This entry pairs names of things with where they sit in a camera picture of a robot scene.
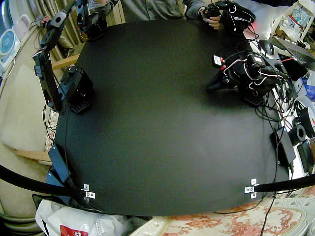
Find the grey-shirted person's left hand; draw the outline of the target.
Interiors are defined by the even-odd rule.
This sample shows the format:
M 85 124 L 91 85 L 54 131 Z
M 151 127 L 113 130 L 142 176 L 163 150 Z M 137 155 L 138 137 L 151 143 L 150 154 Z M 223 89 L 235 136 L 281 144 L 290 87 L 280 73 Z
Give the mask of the grey-shirted person's left hand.
M 218 30 L 220 28 L 220 18 L 221 16 L 212 16 L 208 17 L 204 14 L 205 7 L 201 7 L 199 9 L 199 16 L 201 16 L 202 20 L 207 23 L 210 27 L 212 27 L 214 30 Z

